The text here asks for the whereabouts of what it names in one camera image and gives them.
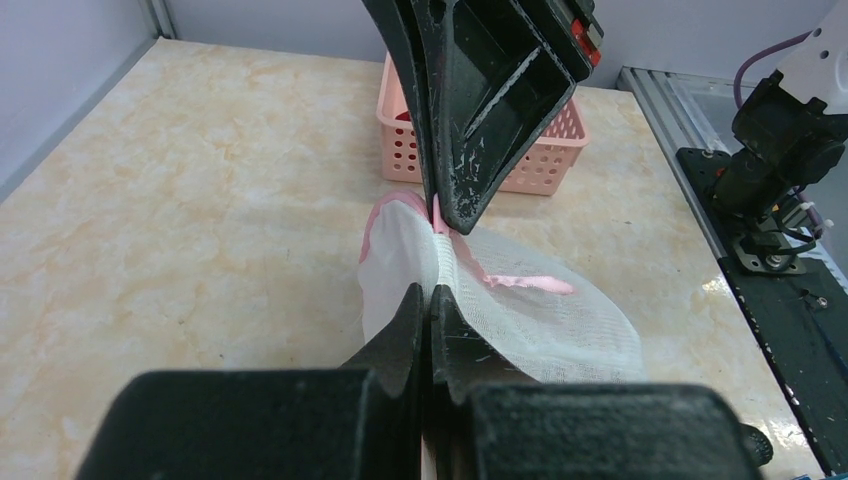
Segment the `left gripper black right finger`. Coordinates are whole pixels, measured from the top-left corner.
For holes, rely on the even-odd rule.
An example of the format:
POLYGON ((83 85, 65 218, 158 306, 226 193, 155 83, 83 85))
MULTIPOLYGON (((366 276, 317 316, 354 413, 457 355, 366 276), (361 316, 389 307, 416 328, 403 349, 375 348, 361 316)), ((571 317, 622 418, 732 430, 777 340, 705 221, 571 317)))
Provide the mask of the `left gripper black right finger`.
POLYGON ((685 384, 550 384, 521 372, 431 301, 430 449, 441 479, 757 479, 746 433, 714 391, 685 384))

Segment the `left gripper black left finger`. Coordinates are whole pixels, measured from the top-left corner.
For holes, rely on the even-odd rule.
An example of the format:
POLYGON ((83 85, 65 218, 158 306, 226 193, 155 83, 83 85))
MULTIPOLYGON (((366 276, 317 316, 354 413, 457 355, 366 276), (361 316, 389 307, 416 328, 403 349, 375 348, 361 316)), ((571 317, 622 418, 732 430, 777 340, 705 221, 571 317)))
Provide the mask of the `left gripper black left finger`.
POLYGON ((81 479, 417 479, 424 294, 334 369, 160 370, 117 395, 81 479))

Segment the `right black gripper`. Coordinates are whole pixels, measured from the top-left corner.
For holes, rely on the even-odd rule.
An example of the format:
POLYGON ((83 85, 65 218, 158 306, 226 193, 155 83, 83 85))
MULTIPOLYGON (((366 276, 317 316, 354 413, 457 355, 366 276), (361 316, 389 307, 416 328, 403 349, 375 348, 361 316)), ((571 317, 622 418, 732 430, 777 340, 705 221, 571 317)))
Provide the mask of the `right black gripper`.
POLYGON ((600 63, 593 0, 363 0, 392 57, 424 197, 471 232, 577 82, 600 63))

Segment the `white pink mesh laundry bag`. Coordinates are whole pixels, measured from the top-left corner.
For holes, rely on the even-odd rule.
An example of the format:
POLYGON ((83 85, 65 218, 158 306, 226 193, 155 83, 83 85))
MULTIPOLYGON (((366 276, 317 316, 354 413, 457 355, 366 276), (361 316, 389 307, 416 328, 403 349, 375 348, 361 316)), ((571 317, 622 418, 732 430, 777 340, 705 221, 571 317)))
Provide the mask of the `white pink mesh laundry bag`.
POLYGON ((372 208, 358 267, 371 340, 407 287, 453 292, 468 324, 542 382, 644 381, 640 337, 596 286, 560 261, 482 227, 464 236, 431 220, 424 199, 393 191, 372 208))

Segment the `pink plastic basket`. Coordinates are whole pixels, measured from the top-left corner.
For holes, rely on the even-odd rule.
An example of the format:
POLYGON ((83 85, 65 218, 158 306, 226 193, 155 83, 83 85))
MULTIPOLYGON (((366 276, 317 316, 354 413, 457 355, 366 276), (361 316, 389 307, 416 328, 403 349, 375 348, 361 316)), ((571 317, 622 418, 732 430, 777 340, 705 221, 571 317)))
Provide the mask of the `pink plastic basket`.
MULTIPOLYGON (((418 145, 412 122, 396 116, 409 111, 390 56, 385 57, 376 117, 380 123, 382 174, 390 181, 422 182, 418 145)), ((508 174, 499 189, 503 192, 539 196, 556 193, 568 170, 589 144, 589 133, 574 100, 556 115, 533 146, 508 174)))

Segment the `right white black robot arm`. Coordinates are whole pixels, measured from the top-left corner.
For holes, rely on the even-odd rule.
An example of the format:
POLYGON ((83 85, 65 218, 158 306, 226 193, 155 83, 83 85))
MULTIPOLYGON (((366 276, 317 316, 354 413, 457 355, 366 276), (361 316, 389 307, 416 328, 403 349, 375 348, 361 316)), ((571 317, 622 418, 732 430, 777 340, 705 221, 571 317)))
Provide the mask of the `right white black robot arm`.
MULTIPOLYGON (((432 215, 471 232, 495 193, 601 59, 591 1, 369 1, 411 115, 432 215)), ((847 140, 847 5, 820 25, 739 107, 741 149, 714 206, 764 216, 795 186, 822 179, 847 140)))

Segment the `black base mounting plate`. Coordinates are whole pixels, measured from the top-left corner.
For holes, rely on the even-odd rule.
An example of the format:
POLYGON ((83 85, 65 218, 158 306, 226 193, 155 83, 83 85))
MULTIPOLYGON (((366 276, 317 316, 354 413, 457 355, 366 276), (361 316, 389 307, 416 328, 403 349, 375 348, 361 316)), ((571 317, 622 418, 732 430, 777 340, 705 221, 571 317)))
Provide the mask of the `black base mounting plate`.
POLYGON ((719 266, 822 470, 847 471, 847 294, 817 259, 774 272, 760 254, 739 256, 769 217, 746 220, 717 209, 713 185, 730 163, 725 152, 681 148, 683 175, 723 248, 719 266))

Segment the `aluminium frame rail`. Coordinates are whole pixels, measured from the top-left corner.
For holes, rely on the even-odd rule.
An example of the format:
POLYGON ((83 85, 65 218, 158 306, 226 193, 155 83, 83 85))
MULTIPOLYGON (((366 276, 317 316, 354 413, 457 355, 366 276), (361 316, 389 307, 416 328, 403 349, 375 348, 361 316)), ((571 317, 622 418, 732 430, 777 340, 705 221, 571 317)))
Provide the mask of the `aluminium frame rail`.
POLYGON ((693 187, 677 159, 680 149, 701 149, 714 159, 742 147, 731 132, 736 107, 732 82, 694 75, 624 67, 617 87, 634 94, 681 185, 707 242, 718 258, 727 255, 716 229, 708 223, 693 187))

